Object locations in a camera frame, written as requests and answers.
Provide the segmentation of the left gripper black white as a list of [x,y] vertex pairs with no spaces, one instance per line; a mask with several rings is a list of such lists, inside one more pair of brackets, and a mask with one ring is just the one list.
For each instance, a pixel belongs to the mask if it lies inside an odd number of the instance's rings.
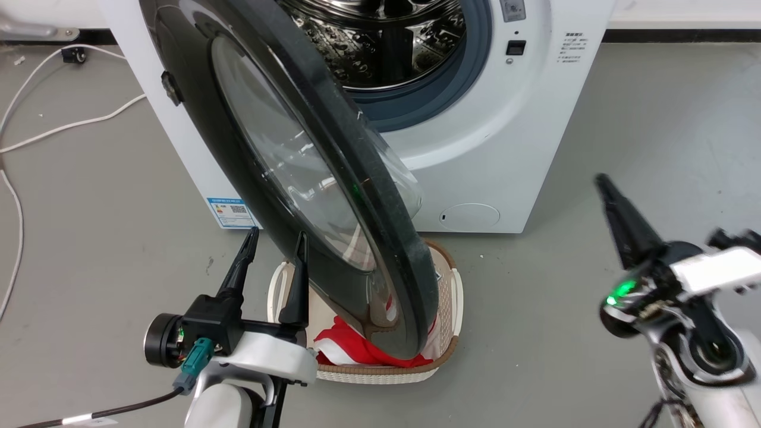
[[307,233],[299,233],[293,281],[275,323],[242,317],[243,289],[258,240],[259,228],[250,228],[217,296],[200,295],[185,314],[162,313],[150,323],[144,337],[145,360],[153,366],[178,368],[176,387],[240,381],[280,388],[315,382],[316,357],[304,346],[310,289]]

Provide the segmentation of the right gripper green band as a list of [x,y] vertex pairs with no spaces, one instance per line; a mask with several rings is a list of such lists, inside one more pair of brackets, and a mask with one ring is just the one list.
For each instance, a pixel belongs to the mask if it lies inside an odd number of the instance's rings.
[[[717,229],[707,241],[715,252],[706,254],[695,244],[663,241],[608,174],[597,174],[595,186],[626,271],[600,303],[603,327],[617,338],[633,338],[644,332],[647,323],[669,313],[694,339],[728,339],[730,328],[719,317],[712,296],[747,280],[740,276],[741,267],[723,265],[719,258],[734,247],[761,256],[761,234],[748,229],[731,236]],[[761,261],[750,274],[761,275]]]

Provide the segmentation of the dark round glass washer door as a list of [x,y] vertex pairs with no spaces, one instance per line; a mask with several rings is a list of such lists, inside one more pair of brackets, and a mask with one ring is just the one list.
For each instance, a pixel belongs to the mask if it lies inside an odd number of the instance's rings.
[[281,250],[308,239],[329,308],[399,360],[439,295],[422,188],[274,0],[138,0],[176,106]]

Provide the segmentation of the white front-load washing machine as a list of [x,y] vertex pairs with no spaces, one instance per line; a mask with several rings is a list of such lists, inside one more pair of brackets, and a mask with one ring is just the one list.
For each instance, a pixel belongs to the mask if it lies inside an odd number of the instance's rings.
[[422,187],[418,231],[524,230],[616,0],[491,0],[486,65],[422,124],[381,133]]

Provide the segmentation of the grey rubber door gasket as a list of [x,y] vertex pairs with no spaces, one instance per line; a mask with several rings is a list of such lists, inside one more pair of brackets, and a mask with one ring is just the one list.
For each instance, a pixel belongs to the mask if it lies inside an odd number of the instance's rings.
[[491,0],[464,0],[461,6],[466,33],[437,70],[396,89],[345,89],[378,132],[408,129],[434,118],[454,105],[478,79],[491,48]]

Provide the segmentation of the blue white energy label sticker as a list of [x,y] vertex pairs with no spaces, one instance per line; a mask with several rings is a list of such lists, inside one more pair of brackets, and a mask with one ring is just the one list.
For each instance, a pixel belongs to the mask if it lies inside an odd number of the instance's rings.
[[207,198],[207,205],[223,229],[250,229],[259,227],[242,199]]

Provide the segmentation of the red white cloth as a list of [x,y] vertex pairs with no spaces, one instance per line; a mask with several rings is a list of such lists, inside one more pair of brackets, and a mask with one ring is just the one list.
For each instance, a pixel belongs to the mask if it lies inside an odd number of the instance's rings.
[[320,364],[339,367],[392,367],[411,369],[433,363],[449,340],[451,316],[439,314],[427,331],[427,343],[411,360],[400,360],[373,346],[340,319],[314,292],[310,292],[307,346],[316,350]]

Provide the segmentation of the cream brown woven laundry basket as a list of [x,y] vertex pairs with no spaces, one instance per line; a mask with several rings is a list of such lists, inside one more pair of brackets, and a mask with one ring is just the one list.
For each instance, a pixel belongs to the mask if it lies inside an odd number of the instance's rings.
[[[429,334],[432,362],[419,367],[401,368],[393,366],[361,365],[333,366],[318,363],[316,377],[321,381],[350,383],[358,385],[404,385],[423,382],[432,377],[454,354],[460,338],[464,318],[464,287],[454,258],[444,246],[428,238],[422,238],[429,246],[438,275],[439,307],[436,325]],[[267,292],[268,322],[278,323],[278,316],[285,305],[294,276],[294,266],[287,260],[275,269]],[[307,347],[313,348],[315,337],[323,329],[331,327],[337,317],[315,293],[310,290],[310,319],[306,330]]]

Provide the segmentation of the steel washer drum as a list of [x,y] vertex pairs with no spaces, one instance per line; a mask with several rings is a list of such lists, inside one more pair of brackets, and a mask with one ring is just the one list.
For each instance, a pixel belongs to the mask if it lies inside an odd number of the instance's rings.
[[440,70],[467,32],[460,0],[276,0],[343,87],[400,89]]

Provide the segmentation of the grey metal base leg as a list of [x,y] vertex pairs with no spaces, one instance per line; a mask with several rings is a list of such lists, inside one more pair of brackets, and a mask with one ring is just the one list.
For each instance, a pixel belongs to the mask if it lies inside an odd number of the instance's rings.
[[8,43],[59,43],[76,40],[80,30],[17,21],[0,12],[0,42]]

